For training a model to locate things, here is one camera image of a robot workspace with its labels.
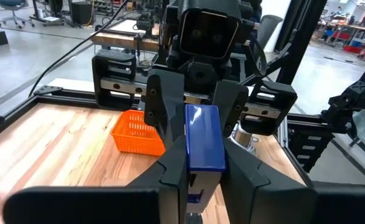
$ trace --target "plastic basket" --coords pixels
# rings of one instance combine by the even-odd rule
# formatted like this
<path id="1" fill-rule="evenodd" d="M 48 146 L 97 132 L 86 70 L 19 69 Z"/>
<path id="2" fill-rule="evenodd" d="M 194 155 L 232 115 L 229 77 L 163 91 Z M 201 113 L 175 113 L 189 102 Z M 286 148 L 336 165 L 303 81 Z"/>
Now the plastic basket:
<path id="1" fill-rule="evenodd" d="M 161 156 L 165 149 L 152 126 L 144 122 L 144 112 L 129 110 L 121 114 L 112 130 L 116 147 L 121 152 Z"/>

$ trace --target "wooden tabletop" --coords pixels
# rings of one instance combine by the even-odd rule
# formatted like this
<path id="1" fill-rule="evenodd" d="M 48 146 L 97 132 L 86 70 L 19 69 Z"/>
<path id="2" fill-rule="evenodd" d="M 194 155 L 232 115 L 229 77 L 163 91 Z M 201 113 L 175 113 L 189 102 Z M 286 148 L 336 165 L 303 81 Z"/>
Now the wooden tabletop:
<path id="1" fill-rule="evenodd" d="M 110 132 L 120 112 L 38 104 L 0 134 L 0 223 L 12 193 L 37 185 L 123 186 L 157 157 L 116 149 Z M 303 184 L 273 136 L 258 136 L 258 157 Z M 218 187 L 204 223 L 229 223 Z"/>
<path id="2" fill-rule="evenodd" d="M 134 30 L 134 24 L 136 21 L 126 19 L 121 23 L 117 24 L 116 26 L 112 26 L 111 30 L 119 30 L 124 32 L 142 32 L 144 30 Z M 155 24 L 154 28 L 152 29 L 152 35 L 159 34 L 159 25 Z M 99 33 L 96 36 L 91 38 L 91 41 L 97 45 L 105 45 L 108 47 L 124 47 L 127 49 L 137 49 L 138 43 L 134 40 L 133 37 L 128 37 L 125 35 L 118 35 L 118 34 L 107 34 L 107 33 Z M 148 51 L 157 51 L 159 43 L 156 40 L 152 39 L 143 39 L 139 45 L 141 50 L 148 50 Z"/>

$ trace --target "gray floor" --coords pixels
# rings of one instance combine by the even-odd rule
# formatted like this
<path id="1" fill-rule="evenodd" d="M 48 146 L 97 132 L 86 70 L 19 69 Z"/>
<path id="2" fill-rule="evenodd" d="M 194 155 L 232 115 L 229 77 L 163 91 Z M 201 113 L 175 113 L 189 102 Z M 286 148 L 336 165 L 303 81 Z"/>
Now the gray floor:
<path id="1" fill-rule="evenodd" d="M 33 9 L 17 12 L 20 17 L 28 18 Z M 11 12 L 0 9 L 0 19 L 10 16 Z M 36 27 L 26 25 L 22 30 L 9 23 L 2 29 L 6 31 L 8 45 L 0 46 L 0 99 L 11 97 L 3 103 L 0 100 L 0 114 L 27 98 L 34 80 L 51 63 L 69 51 L 77 43 L 88 37 L 93 29 L 74 29 L 68 26 Z M 41 82 L 50 83 L 55 78 L 92 80 L 91 58 L 94 46 L 72 57 L 68 62 L 49 73 Z M 354 60 L 354 64 L 340 60 Z M 348 85 L 356 81 L 365 71 L 365 63 L 355 56 L 344 54 L 327 47 L 319 48 L 316 43 L 308 46 L 303 62 L 293 82 L 298 100 L 293 113 L 318 114 L 328 108 L 328 99 L 339 95 Z M 355 168 L 332 144 L 324 151 L 310 173 L 313 180 L 365 184 L 365 176 Z"/>

